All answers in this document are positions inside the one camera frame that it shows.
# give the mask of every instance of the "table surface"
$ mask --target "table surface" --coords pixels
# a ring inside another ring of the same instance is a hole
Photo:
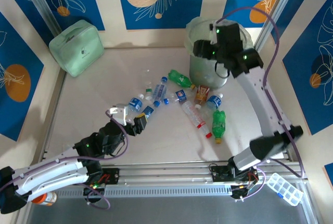
[[[189,55],[184,48],[106,49],[80,76],[67,75],[46,156],[55,156],[98,131],[109,121],[104,114],[108,108],[143,93],[143,69],[151,69],[154,83],[171,69],[188,75]],[[177,91],[179,87],[170,81],[168,89]],[[108,163],[228,160],[238,154],[251,139],[261,136],[260,125],[247,95],[232,77],[218,92],[223,94],[220,110],[226,113],[222,144],[215,144],[213,137],[207,139],[198,131],[179,104],[161,105],[146,129],[136,137],[130,136],[128,151]]]

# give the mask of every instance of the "purple cable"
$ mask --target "purple cable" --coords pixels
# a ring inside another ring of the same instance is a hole
[[[265,183],[266,183],[266,174],[265,174],[265,172],[263,171],[263,170],[261,170],[261,169],[259,169],[259,168],[257,168],[257,170],[260,172],[260,173],[262,173],[262,175],[264,176],[264,181],[262,182],[262,184],[260,185],[260,187],[257,189],[257,190],[255,190],[252,194],[250,194],[250,195],[248,195],[248,196],[245,196],[245,197],[243,197],[242,199],[239,199],[239,200],[236,200],[236,201],[242,201],[242,200],[245,200],[245,199],[247,199],[247,198],[249,198],[249,197],[251,197],[251,196],[254,196],[255,194],[257,194],[263,187],[264,187],[264,185],[265,185]]]
[[[120,127],[120,129],[123,131],[123,133],[124,133],[124,135],[125,135],[125,138],[126,138],[126,142],[127,142],[127,144],[126,144],[126,148],[125,148],[125,150],[124,150],[123,152],[121,152],[119,155],[116,155],[116,156],[111,157],[111,158],[94,158],[94,157],[90,157],[90,156],[72,156],[72,157],[65,157],[65,158],[59,159],[59,162],[61,162],[62,160],[75,161],[75,160],[77,160],[77,159],[81,159],[81,160],[92,160],[92,161],[98,161],[98,162],[100,162],[100,161],[109,161],[109,160],[113,160],[113,159],[116,159],[116,158],[121,157],[121,156],[127,151],[128,147],[129,147],[129,136],[127,135],[127,133],[126,133],[124,127],[123,127],[121,124],[119,124],[119,123],[118,123],[116,120],[114,120],[112,117],[111,117],[110,119],[111,119],[113,122],[115,122],[115,123]],[[47,163],[47,164],[44,164],[44,165],[41,166],[41,167],[38,167],[38,168],[32,169],[32,170],[30,170],[30,171],[24,173],[23,176],[26,176],[27,174],[31,174],[31,173],[33,173],[33,172],[35,172],[35,171],[38,171],[38,170],[43,170],[44,168],[47,168],[47,167],[49,167],[50,165],[53,165],[53,164],[58,164],[58,163],[57,163],[56,161],[49,162],[49,163]],[[16,177],[16,178],[14,178],[13,180],[7,182],[5,185],[3,185],[3,186],[0,188],[0,193],[1,193],[6,187],[8,187],[10,184],[12,184],[12,183],[14,183],[14,182],[16,182],[16,181],[18,181],[18,180],[20,180],[20,179],[21,179],[21,177]]]
[[[88,186],[86,184],[78,183],[78,185],[83,186],[83,187],[91,190],[91,192],[87,195],[87,200],[86,200],[87,204],[89,206],[97,208],[97,209],[100,209],[100,210],[109,210],[110,209],[111,204],[110,204],[109,200],[102,193],[98,192],[98,190],[96,190],[96,189],[94,189],[94,188],[92,188],[92,187],[90,187],[90,186]],[[99,195],[104,201],[106,201],[106,203],[108,204],[108,206],[107,207],[99,207],[99,206],[96,206],[95,204],[89,202],[89,196],[91,196],[93,193]]]
[[[268,64],[268,67],[267,67],[267,69],[265,71],[265,74],[264,74],[263,87],[264,87],[264,91],[265,91],[265,93],[266,93],[266,95],[268,97],[268,100],[270,101],[270,103],[271,103],[271,105],[272,105],[272,107],[273,107],[273,109],[274,109],[274,111],[276,113],[277,118],[279,119],[279,121],[282,121],[282,116],[281,116],[281,114],[280,114],[280,112],[279,112],[276,104],[274,103],[274,100],[273,100],[270,92],[266,88],[268,73],[270,72],[270,69],[271,69],[271,67],[272,67],[272,65],[273,65],[273,63],[274,63],[274,61],[276,59],[277,52],[278,52],[279,47],[280,47],[280,34],[279,34],[279,30],[277,28],[276,23],[272,19],[272,17],[269,14],[267,14],[265,11],[262,11],[262,10],[260,10],[258,8],[255,8],[255,7],[240,7],[240,8],[237,8],[237,9],[229,12],[228,14],[226,14],[225,16],[223,16],[221,19],[219,19],[216,23],[219,23],[220,21],[224,20],[225,18],[229,17],[230,15],[234,14],[235,12],[238,12],[238,11],[241,11],[241,10],[248,10],[248,9],[258,11],[258,12],[262,13],[263,15],[265,15],[268,18],[268,20],[272,23],[273,28],[274,28],[275,33],[276,33],[276,39],[277,39],[277,41],[276,41],[276,47],[275,47],[275,51],[274,51],[273,57],[272,57],[270,63]],[[292,172],[295,176],[297,176],[299,178],[304,178],[304,176],[305,176],[304,165],[303,165],[303,162],[302,162],[301,155],[300,155],[300,153],[299,153],[299,151],[297,149],[296,143],[295,143],[293,137],[291,136],[290,132],[288,131],[287,126],[284,123],[282,123],[282,128],[286,132],[286,134],[287,134],[287,136],[288,136],[288,138],[289,138],[289,140],[291,142],[291,145],[292,145],[293,149],[295,150],[296,157],[297,157],[298,162],[299,162],[300,167],[301,167],[301,175],[299,175],[297,172],[295,172],[292,168],[290,168],[286,164],[284,164],[284,163],[282,163],[280,161],[277,161],[276,159],[271,159],[271,160],[273,160],[273,161],[281,164],[283,167],[287,168],[290,172]]]

